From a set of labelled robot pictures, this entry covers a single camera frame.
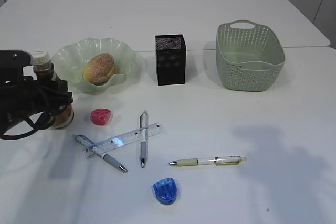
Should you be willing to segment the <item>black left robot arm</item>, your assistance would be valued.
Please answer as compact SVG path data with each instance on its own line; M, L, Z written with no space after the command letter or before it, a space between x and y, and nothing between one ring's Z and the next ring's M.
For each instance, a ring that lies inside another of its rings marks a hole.
M1 139L67 127L74 119L72 102L48 52L1 50Z

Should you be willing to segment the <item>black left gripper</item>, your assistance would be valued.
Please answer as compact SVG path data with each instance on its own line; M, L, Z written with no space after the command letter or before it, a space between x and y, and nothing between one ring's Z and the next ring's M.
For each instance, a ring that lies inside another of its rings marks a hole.
M21 83L1 86L1 133L25 122L29 134L45 130L53 124L52 112L60 115L73 102L66 80L25 77Z

